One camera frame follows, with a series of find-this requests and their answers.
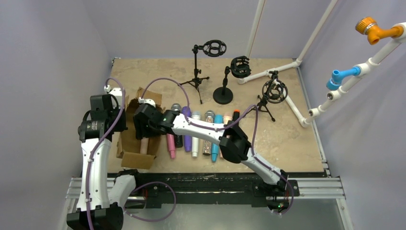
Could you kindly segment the black round-base microphone stand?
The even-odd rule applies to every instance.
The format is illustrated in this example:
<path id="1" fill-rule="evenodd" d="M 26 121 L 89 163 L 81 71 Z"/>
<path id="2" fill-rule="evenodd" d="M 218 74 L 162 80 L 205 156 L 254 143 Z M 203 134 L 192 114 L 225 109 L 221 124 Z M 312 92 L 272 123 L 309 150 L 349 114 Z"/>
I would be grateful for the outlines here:
<path id="1" fill-rule="evenodd" d="M 222 86 L 213 92 L 213 99 L 217 104 L 229 104 L 234 99 L 234 93 L 230 88 L 231 77 L 243 79 L 251 74 L 250 59 L 247 56 L 235 57 L 230 64 L 225 67 Z"/>

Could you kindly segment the black tripod microphone stand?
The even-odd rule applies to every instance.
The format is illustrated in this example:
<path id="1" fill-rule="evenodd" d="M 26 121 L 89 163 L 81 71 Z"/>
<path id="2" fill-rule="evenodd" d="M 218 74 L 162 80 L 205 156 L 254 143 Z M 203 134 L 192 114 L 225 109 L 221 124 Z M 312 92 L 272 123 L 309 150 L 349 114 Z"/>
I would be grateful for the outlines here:
<path id="1" fill-rule="evenodd" d="M 209 40 L 205 42 L 203 45 L 197 45 L 195 44 L 192 48 L 192 52 L 194 54 L 194 69 L 193 69 L 193 75 L 194 77 L 189 80 L 185 81 L 183 83 L 180 83 L 180 85 L 191 85 L 199 95 L 199 102 L 200 104 L 203 104 L 202 98 L 201 98 L 201 93 L 199 86 L 202 84 L 204 80 L 209 80 L 210 77 L 199 77 L 199 75 L 202 73 L 202 70 L 198 68 L 197 65 L 197 54 L 199 51 L 202 51 L 206 56 L 211 57 L 211 58 L 216 58 L 222 56 L 227 50 L 227 46 L 225 42 L 221 40 Z"/>

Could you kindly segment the brown cardboard box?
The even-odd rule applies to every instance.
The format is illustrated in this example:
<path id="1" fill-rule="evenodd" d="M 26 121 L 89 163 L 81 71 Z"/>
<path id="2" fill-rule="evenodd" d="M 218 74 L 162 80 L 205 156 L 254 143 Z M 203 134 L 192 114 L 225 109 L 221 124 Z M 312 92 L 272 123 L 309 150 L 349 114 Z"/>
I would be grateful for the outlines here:
<path id="1" fill-rule="evenodd" d="M 136 94 L 125 97 L 126 124 L 128 129 L 121 132 L 117 142 L 116 157 L 121 159 L 123 168 L 144 169 L 152 168 L 155 158 L 159 152 L 161 137 L 149 138 L 148 153 L 140 154 L 140 141 L 135 138 L 135 126 L 133 115 L 139 107 L 138 98 L 145 93 L 145 97 L 152 99 L 157 103 L 157 109 L 161 109 L 162 95 L 159 93 L 145 91 L 144 88 L 138 88 Z"/>

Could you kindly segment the beige microphone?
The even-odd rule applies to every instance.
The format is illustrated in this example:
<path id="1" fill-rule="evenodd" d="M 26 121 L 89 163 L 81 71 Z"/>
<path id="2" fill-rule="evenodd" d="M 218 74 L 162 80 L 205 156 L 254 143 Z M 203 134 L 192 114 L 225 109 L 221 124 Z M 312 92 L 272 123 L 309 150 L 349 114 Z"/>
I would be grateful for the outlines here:
<path id="1" fill-rule="evenodd" d="M 143 138 L 140 141 L 140 154 L 147 154 L 148 153 L 148 144 L 149 144 L 149 138 Z"/>
<path id="2" fill-rule="evenodd" d="M 224 123 L 225 125 L 227 125 L 228 122 L 229 122 L 230 120 L 232 120 L 232 119 L 233 119 L 233 118 L 232 118 L 232 113 L 231 113 L 231 112 L 226 112 L 226 113 L 224 114 L 224 116 L 223 116 L 223 123 Z M 221 158 L 221 159 L 224 158 L 222 150 L 220 150 L 220 158 Z"/>

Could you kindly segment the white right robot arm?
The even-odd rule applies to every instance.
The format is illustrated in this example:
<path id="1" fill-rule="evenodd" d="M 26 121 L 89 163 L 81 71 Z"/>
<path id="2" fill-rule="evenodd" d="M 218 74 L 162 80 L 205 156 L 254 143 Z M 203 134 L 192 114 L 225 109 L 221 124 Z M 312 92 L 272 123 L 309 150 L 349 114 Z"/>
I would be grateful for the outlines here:
<path id="1" fill-rule="evenodd" d="M 219 146 L 226 161 L 244 164 L 255 172 L 264 183 L 285 188 L 287 174 L 264 159 L 249 141 L 238 121 L 227 126 L 196 120 L 179 111 L 160 112 L 148 103 L 142 103 L 133 115 L 136 139 L 166 134 L 183 135 L 209 141 Z"/>

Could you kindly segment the plain black microphone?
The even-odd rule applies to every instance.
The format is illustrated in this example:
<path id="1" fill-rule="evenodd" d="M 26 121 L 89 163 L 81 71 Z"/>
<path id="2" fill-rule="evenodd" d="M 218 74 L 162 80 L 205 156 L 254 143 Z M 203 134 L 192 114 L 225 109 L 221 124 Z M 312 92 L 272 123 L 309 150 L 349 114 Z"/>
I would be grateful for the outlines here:
<path id="1" fill-rule="evenodd" d="M 237 121 L 239 118 L 240 118 L 240 111 L 236 109 L 233 111 L 232 120 Z"/>

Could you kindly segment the white toy microphone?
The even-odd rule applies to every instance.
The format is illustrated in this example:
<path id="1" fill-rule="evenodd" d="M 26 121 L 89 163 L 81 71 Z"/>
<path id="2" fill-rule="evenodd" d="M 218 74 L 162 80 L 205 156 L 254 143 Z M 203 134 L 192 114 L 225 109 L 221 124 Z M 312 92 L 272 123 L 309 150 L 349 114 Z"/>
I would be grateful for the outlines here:
<path id="1" fill-rule="evenodd" d="M 201 119 L 201 113 L 199 111 L 194 111 L 192 112 L 192 119 L 195 120 L 200 120 Z M 199 139 L 196 137 L 192 137 L 192 157 L 197 158 L 199 154 Z"/>

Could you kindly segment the pink toy microphone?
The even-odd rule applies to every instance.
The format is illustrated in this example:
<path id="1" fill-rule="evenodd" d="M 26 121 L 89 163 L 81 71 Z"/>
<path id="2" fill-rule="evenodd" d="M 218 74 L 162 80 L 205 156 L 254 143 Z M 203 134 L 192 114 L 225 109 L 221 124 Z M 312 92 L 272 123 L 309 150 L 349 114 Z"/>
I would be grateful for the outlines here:
<path id="1" fill-rule="evenodd" d="M 172 134 L 166 135 L 167 140 L 167 148 L 171 159 L 176 158 L 176 147 L 175 147 L 175 139 Z"/>

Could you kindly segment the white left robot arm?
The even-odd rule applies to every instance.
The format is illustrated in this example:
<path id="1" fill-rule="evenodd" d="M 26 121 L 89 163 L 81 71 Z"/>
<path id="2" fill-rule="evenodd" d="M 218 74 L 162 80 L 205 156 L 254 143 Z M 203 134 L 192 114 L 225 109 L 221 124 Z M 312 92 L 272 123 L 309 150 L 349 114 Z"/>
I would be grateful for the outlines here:
<path id="1" fill-rule="evenodd" d="M 82 179 L 76 210 L 67 214 L 73 230 L 120 230 L 124 206 L 136 187 L 135 173 L 120 172 L 113 187 L 107 186 L 108 155 L 112 135 L 127 129 L 117 97 L 99 94 L 90 97 L 87 111 L 78 127 L 82 149 Z"/>

